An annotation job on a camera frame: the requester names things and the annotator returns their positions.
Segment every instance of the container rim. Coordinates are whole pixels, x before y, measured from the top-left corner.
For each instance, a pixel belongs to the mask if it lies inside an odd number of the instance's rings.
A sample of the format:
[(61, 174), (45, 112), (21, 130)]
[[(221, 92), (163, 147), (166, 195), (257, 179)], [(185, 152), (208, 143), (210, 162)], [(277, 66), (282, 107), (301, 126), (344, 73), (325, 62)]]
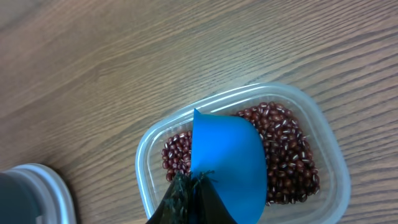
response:
[[(234, 88), (232, 90), (224, 91), (222, 93), (210, 96), (208, 98), (205, 98), (205, 99), (202, 99), (199, 101), (196, 101), (186, 107), (183, 107), (183, 108), (177, 110), (176, 112), (172, 113), (170, 116), (168, 116), (165, 119), (152, 125), (148, 129), (148, 131), (145, 132), (145, 134), (143, 135), (143, 137), (140, 140), (140, 143), (138, 145), (137, 152), (136, 152), (135, 168), (136, 168), (137, 183), (138, 183), (138, 188), (139, 188), (141, 199), (142, 199), (142, 204), (144, 205), (144, 210), (145, 210), (145, 213), (146, 213), (148, 219), (155, 212), (155, 208), (149, 202), (150, 198), (149, 198), (148, 186), (144, 182), (145, 170), (144, 170), (143, 162), (145, 159), (144, 158), (145, 148), (148, 145), (148, 140), (150, 139), (150, 137), (152, 137), (152, 135), (155, 133), (155, 131), (159, 127), (161, 127), (173, 120), (178, 119), (178, 117), (193, 113), (194, 108), (200, 109), (201, 107), (216, 103), (217, 101), (222, 101), (226, 97), (231, 97), (233, 95), (239, 95), (246, 91), (253, 91), (254, 89), (264, 88), (264, 87), (283, 88), (283, 89), (285, 89), (285, 91), (290, 91), (290, 92), (293, 91), (294, 94), (297, 95), (297, 97), (305, 100), (308, 104), (311, 105), (311, 107), (313, 109), (316, 110), (316, 116), (318, 117), (317, 119), (321, 121), (321, 125), (324, 128), (325, 132), (327, 133), (328, 138), (330, 138), (330, 136), (334, 136), (330, 126), (328, 125), (328, 122), (327, 122), (325, 116), (323, 115), (322, 111), (320, 110), (318, 105), (315, 103), (315, 101), (311, 97), (309, 97), (306, 93), (304, 93), (303, 91), (299, 90), (298, 88), (296, 88), (294, 86), (290, 86), (290, 85), (286, 85), (286, 84), (282, 84), (282, 83), (276, 83), (276, 82), (256, 83), (256, 84), (252, 84), (252, 85), (246, 85), (246, 86)], [(343, 195), (341, 196), (342, 200), (339, 202), (339, 204), (337, 205), (335, 210), (330, 214), (330, 216), (325, 217), (325, 219), (323, 221), (330, 222), (330, 223), (336, 223), (338, 220), (340, 220), (340, 218), (343, 216), (343, 214), (345, 213), (345, 211), (348, 207), (348, 203), (349, 203), (350, 195), (351, 195), (351, 180), (349, 177), (348, 168), (347, 168), (346, 162), (344, 160), (343, 154), (341, 152), (341, 149), (338, 146), (336, 139), (331, 139), (331, 140), (332, 140), (331, 147), (334, 149), (339, 149), (339, 150), (333, 150), (333, 154), (338, 160), (341, 161), (342, 166), (340, 166), (340, 169), (341, 169), (340, 172), (341, 172), (341, 177), (343, 179), (342, 182), (344, 182), (346, 184), (343, 185), (343, 189), (342, 189)]]

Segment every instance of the blue paper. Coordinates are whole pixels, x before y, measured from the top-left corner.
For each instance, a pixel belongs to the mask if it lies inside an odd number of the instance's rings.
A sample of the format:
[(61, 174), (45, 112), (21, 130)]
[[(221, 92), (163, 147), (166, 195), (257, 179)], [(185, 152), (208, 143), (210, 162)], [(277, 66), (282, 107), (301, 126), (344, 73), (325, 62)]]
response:
[(191, 171), (209, 177), (238, 223), (257, 223), (266, 203), (266, 157), (258, 132), (245, 119), (194, 111)]

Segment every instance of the adzuki bean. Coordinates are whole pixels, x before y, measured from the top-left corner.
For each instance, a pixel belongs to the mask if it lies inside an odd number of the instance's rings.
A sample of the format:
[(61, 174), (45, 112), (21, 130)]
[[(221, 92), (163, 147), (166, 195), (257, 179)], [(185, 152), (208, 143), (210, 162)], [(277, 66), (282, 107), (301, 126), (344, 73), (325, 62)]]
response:
[[(267, 160), (267, 206), (305, 202), (319, 193), (320, 179), (313, 152), (293, 111), (280, 103), (262, 102), (233, 116), (252, 123), (262, 140)], [(177, 172), (190, 173), (191, 144), (191, 130), (166, 140), (161, 155), (167, 181), (171, 182)]]

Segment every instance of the table surface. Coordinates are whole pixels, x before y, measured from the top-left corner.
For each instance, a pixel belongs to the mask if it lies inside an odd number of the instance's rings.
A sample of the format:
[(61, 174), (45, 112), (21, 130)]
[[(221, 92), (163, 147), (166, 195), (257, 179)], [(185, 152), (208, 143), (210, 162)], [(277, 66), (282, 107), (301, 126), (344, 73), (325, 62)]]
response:
[(3, 0), (0, 169), (57, 170), (81, 223), (144, 223), (155, 122), (278, 81), (320, 106), (351, 174), (342, 223), (398, 222), (398, 1)]

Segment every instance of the clear plastic container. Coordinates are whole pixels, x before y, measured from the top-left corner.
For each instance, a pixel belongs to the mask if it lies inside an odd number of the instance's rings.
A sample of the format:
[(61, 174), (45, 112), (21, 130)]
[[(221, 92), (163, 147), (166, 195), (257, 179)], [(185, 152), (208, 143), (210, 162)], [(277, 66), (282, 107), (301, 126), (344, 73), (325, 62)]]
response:
[(150, 218), (169, 186), (160, 151), (166, 139), (192, 129), (193, 109), (208, 114), (234, 114), (262, 101), (282, 103), (294, 112), (313, 151), (321, 191), (304, 203), (265, 207), (259, 223), (336, 223), (351, 193), (346, 163), (337, 141), (315, 102), (299, 89), (280, 83), (260, 83), (197, 101), (153, 125), (142, 137), (136, 154), (136, 174), (142, 202)]

